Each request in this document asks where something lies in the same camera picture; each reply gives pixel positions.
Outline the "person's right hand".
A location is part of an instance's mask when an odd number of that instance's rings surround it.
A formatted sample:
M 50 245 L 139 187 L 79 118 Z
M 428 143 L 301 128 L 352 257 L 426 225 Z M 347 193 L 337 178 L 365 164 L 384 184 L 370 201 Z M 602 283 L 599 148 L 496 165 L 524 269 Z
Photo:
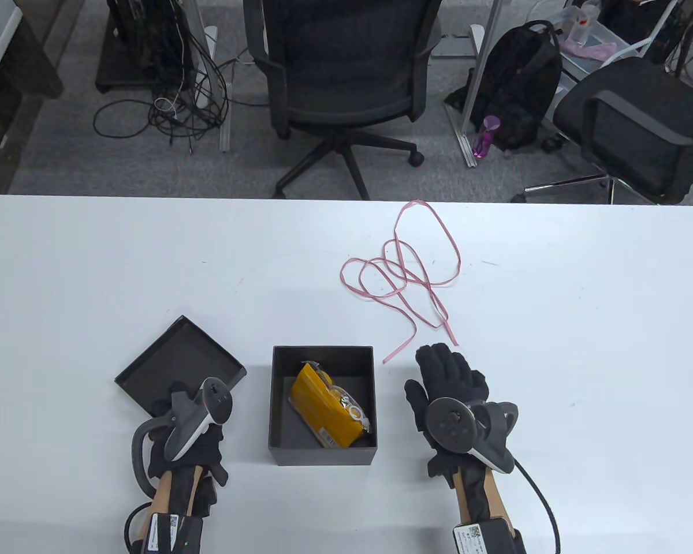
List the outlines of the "person's right hand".
M 486 465 L 468 454 L 452 453 L 442 448 L 426 430 L 425 413 L 431 401 L 438 398 L 458 399 L 461 403 L 486 401 L 489 388 L 486 378 L 470 368 L 464 356 L 453 353 L 444 343 L 425 345 L 415 354 L 422 381 L 405 381 L 405 398 L 409 402 L 418 432 L 422 433 L 436 454 L 427 464 L 429 477 L 445 477 L 455 488 L 454 475 L 460 473 L 463 488 L 472 494 L 484 488 Z

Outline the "person's left hand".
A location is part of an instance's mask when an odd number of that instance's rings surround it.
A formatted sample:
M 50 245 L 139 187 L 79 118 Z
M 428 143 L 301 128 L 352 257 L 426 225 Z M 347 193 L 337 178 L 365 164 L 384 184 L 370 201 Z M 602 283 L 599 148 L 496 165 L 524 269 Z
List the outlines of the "person's left hand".
M 156 493 L 152 478 L 186 467 L 201 467 L 225 485 L 228 475 L 222 468 L 219 444 L 222 426 L 233 411 L 228 386 L 219 378 L 208 377 L 195 392 L 180 381 L 172 383 L 169 391 L 167 399 L 154 402 L 154 417 L 133 436 L 136 480 L 151 497 Z

